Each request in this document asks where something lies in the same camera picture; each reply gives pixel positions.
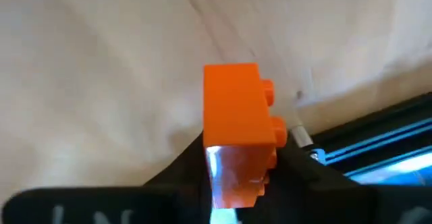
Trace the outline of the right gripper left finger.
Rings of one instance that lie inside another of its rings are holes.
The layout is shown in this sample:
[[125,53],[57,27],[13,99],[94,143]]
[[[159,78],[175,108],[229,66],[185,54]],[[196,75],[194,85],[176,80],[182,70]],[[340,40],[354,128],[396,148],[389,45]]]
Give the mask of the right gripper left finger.
[[1,209],[4,224],[209,223],[203,137],[142,186],[34,188]]

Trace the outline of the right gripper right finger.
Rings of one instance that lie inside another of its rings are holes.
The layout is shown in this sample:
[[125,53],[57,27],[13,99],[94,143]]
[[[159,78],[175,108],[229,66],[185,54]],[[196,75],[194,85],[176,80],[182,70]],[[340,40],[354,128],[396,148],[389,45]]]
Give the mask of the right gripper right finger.
[[431,188],[361,185],[288,143],[264,196],[237,213],[243,223],[431,224]]

